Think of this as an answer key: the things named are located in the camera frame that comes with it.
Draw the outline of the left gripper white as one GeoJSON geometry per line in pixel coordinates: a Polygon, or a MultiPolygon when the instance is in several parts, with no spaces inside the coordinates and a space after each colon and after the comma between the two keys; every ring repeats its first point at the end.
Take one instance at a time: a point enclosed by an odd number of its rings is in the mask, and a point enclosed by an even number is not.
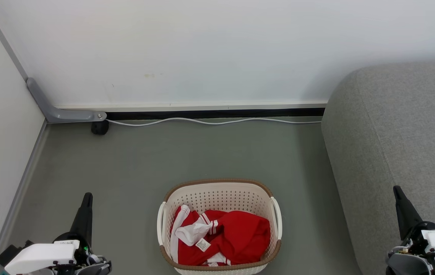
{"type": "Polygon", "coordinates": [[[70,231],[52,243],[33,243],[5,249],[9,275],[104,275],[105,257],[91,250],[93,195],[86,192],[70,231]]]}

